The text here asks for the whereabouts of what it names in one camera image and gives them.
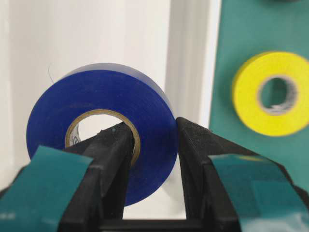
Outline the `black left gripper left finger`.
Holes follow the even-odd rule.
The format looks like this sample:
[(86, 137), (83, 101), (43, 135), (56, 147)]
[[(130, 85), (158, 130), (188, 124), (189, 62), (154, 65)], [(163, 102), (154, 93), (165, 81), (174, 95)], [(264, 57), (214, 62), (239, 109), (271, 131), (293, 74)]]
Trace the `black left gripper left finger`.
[(0, 193), (3, 232), (96, 232), (123, 218), (134, 139), (124, 123), (58, 150), (40, 146)]

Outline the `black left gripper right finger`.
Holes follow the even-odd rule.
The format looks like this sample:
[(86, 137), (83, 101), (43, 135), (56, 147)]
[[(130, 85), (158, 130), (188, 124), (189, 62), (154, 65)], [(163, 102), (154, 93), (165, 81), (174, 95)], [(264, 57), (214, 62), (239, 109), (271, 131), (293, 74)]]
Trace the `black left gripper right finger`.
[(187, 219), (208, 232), (306, 232), (309, 195), (285, 167), (177, 119)]

